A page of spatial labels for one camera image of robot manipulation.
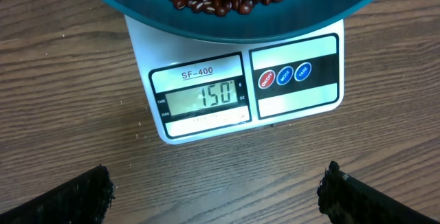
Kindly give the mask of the white digital kitchen scale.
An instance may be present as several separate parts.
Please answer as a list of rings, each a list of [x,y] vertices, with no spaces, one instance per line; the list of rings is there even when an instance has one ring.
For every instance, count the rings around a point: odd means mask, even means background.
[[[159,137],[168,144],[330,111],[344,96],[344,23],[287,40],[223,44],[126,19]]]

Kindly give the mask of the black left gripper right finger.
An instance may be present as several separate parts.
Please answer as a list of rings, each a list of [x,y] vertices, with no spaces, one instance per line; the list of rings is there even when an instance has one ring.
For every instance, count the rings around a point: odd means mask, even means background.
[[[331,161],[317,189],[318,207],[335,224],[439,224],[340,170]]]

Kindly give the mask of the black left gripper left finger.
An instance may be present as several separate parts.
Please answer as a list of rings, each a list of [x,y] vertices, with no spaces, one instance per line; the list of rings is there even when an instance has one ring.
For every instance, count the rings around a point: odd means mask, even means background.
[[[102,223],[113,199],[109,171],[99,165],[1,214],[1,222]]]

